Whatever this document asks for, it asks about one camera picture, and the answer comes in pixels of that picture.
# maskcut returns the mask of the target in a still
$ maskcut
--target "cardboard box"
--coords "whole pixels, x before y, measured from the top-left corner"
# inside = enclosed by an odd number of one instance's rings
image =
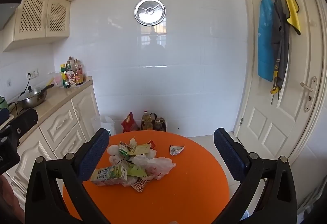
[[[96,169],[90,180],[98,186],[124,183],[127,181],[127,169],[121,164]]]

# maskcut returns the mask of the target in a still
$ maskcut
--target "range hood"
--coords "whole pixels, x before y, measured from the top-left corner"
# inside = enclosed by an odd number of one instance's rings
[[[0,0],[0,30],[4,28],[22,0]]]

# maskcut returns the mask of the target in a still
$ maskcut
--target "door frame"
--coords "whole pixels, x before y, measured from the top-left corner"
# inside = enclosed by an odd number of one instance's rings
[[[325,96],[327,93],[327,4],[325,0],[316,0],[318,11],[321,20],[321,28],[323,32],[323,67],[321,73],[321,80],[319,84],[319,89],[317,93],[316,102],[313,105],[311,116],[309,118],[308,124],[300,137],[299,142],[295,146],[294,150],[290,154],[288,161],[290,165],[297,159],[304,146],[308,142],[312,132],[317,124],[318,118],[323,107]],[[250,87],[252,82],[252,71],[254,67],[253,62],[253,52],[255,48],[255,32],[254,32],[254,15],[253,15],[253,6],[252,0],[246,0],[246,13],[247,13],[247,66],[246,66],[246,78],[243,89],[243,96],[241,100],[240,109],[238,112],[238,117],[234,126],[234,135],[237,137],[237,134],[240,129],[240,123],[244,116],[247,101],[250,95]]]

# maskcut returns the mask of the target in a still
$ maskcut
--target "yellow cloth with black trim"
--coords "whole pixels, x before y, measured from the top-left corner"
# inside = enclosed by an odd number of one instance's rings
[[[300,7],[296,0],[286,0],[286,5],[288,7],[289,17],[287,22],[295,29],[298,35],[301,35],[300,22],[298,18],[298,12]]]

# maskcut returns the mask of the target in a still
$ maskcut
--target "table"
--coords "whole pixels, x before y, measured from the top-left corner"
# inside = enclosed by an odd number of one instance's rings
[[[121,184],[96,186],[83,182],[92,200],[112,224],[211,224],[229,200],[228,183],[218,161],[196,142],[176,134],[160,131],[135,131],[110,137],[109,145],[129,143],[135,137],[138,144],[150,140],[156,144],[156,157],[173,160],[176,166],[161,180],[152,180],[143,192]],[[170,145],[185,146],[175,156]],[[96,168],[110,166],[109,154],[103,154]],[[63,198],[71,215],[79,218],[66,189]]]

